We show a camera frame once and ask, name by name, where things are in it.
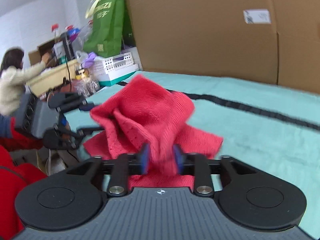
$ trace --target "cream sweater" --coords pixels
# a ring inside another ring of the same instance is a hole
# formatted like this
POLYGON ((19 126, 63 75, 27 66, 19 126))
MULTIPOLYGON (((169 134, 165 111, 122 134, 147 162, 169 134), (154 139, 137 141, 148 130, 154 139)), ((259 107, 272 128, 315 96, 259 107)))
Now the cream sweater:
POLYGON ((20 99, 25 93, 25 84, 45 69, 42 61, 28 69, 13 66, 4 70, 0 77, 0 114, 10 115, 19 108, 20 99))

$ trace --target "silver screw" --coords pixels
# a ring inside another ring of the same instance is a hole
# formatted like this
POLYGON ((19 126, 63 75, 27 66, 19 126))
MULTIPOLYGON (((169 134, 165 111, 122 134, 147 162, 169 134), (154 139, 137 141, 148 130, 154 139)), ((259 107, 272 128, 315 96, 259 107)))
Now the silver screw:
POLYGON ((212 188, 210 188, 208 186, 200 186, 200 187, 197 187, 196 190, 200 194, 209 194, 212 192, 212 188))
POLYGON ((113 186, 109 189, 109 192, 112 194, 121 194, 124 192, 124 188, 121 186, 113 186))

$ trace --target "blue sleeve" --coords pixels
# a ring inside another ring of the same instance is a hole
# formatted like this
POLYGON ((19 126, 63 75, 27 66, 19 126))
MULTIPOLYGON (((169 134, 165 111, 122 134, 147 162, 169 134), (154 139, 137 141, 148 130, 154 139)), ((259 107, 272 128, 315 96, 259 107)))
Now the blue sleeve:
POLYGON ((10 116, 0 115, 0 138, 12 138, 10 116))

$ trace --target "light blue fabric surface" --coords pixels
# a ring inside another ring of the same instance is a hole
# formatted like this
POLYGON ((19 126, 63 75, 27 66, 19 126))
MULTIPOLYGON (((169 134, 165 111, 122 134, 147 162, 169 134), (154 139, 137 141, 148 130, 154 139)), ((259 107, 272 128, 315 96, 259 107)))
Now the light blue fabric surface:
MULTIPOLYGON (((320 123, 320 96, 281 87, 231 78, 216 78, 167 73, 138 72, 166 89, 194 94, 210 94, 225 99, 281 112, 320 123)), ((103 103, 121 90, 114 85, 88 99, 103 103)), ((218 106, 205 100, 194 101, 195 112, 188 123, 224 137, 219 155, 231 155, 258 169, 298 186, 307 197, 307 210, 300 226, 320 237, 320 133, 218 106)), ((66 115, 73 130, 95 125, 89 113, 73 111, 66 115)), ((80 151, 82 158, 88 155, 80 151)), ((215 189, 220 189, 213 178, 215 189)))

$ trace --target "person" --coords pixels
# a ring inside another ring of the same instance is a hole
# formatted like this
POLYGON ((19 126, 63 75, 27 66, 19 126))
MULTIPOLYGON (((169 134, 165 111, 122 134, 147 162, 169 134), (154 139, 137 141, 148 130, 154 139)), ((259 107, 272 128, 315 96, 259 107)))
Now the person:
POLYGON ((18 109, 21 96, 26 92, 26 82, 38 76, 50 60, 50 54, 31 68, 23 69, 23 50, 13 48, 4 54, 0 68, 0 114, 13 115, 18 109))
POLYGON ((9 151, 40 149, 42 142, 14 130, 15 118, 0 115, 0 239, 9 240, 23 230, 14 201, 27 185, 47 176, 30 163, 15 166, 9 151))

